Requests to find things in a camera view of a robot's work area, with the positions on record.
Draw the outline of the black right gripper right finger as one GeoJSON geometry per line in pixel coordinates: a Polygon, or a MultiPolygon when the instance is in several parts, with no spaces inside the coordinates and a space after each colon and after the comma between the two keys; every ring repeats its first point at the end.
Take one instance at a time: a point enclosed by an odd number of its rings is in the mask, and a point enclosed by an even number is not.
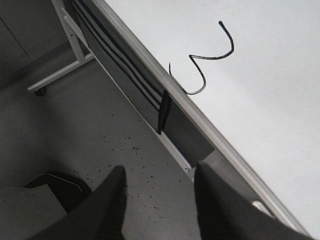
{"type": "Polygon", "coordinates": [[[309,239],[252,206],[206,163],[196,167],[194,192],[203,240],[309,239]]]}

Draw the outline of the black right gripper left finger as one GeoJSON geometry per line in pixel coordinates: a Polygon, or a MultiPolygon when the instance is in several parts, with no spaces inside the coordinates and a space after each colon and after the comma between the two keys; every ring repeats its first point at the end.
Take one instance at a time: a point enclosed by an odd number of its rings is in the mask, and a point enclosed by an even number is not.
{"type": "Polygon", "coordinates": [[[48,172],[33,179],[30,188],[47,184],[66,216],[51,224],[32,240],[123,240],[127,207],[127,175],[117,165],[91,190],[81,179],[62,173],[48,172]]]}

